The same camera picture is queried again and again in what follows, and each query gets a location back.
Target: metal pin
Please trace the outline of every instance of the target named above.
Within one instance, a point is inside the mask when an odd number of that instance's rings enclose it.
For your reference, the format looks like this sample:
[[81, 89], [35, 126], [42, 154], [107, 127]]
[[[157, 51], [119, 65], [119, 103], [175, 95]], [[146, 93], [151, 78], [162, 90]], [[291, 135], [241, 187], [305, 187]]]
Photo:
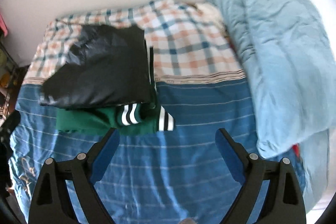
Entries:
[[251, 153], [250, 154], [250, 159], [252, 159], [252, 160], [257, 160], [259, 157], [258, 157], [258, 155], [257, 154], [255, 154], [255, 153]]
[[83, 160], [83, 159], [86, 158], [86, 154], [85, 154], [85, 153], [80, 153], [80, 154], [77, 155], [77, 158], [78, 158], [79, 160]]
[[291, 161], [287, 158], [283, 158], [282, 161], [283, 161], [284, 164], [290, 164], [291, 163]]
[[47, 158], [45, 160], [45, 164], [51, 164], [53, 162], [53, 159], [52, 158]]

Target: light blue blanket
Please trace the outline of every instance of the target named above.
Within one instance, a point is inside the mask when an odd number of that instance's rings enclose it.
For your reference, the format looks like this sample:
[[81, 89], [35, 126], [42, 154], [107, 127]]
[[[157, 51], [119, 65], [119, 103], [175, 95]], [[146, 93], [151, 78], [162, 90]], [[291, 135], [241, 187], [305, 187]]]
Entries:
[[207, 0], [224, 17], [250, 84], [265, 158], [328, 130], [336, 113], [336, 65], [309, 0]]

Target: bed sheet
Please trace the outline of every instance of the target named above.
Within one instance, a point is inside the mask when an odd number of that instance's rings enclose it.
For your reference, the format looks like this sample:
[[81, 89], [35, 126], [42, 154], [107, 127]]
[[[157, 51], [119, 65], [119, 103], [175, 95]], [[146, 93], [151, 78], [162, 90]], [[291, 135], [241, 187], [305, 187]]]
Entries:
[[[139, 137], [121, 136], [120, 145], [102, 181], [95, 188], [117, 223], [178, 223], [192, 217], [199, 224], [217, 224], [235, 199], [235, 182], [214, 139], [224, 127], [248, 152], [257, 153], [255, 119], [246, 79], [207, 85], [158, 83], [159, 100], [176, 119], [172, 132]], [[56, 111], [41, 107], [38, 85], [21, 88], [16, 109], [21, 123], [13, 132], [10, 161], [15, 192], [28, 216], [31, 195], [44, 160], [69, 160], [86, 152], [98, 136], [55, 130]], [[285, 155], [294, 165], [301, 189], [305, 172], [293, 151]], [[249, 223], [261, 209], [267, 185]], [[86, 223], [68, 183], [80, 223]]]

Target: plaid fabric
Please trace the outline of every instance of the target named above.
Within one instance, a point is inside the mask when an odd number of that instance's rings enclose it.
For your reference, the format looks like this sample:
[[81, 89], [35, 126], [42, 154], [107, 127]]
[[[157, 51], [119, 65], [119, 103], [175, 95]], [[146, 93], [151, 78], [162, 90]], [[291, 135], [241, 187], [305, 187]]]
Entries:
[[157, 81], [215, 83], [245, 77], [228, 41], [212, 22], [191, 5], [157, 0], [132, 9], [97, 10], [51, 22], [24, 84], [42, 84], [53, 75], [65, 63], [84, 24], [117, 28], [136, 24], [144, 29], [147, 45], [154, 47]]

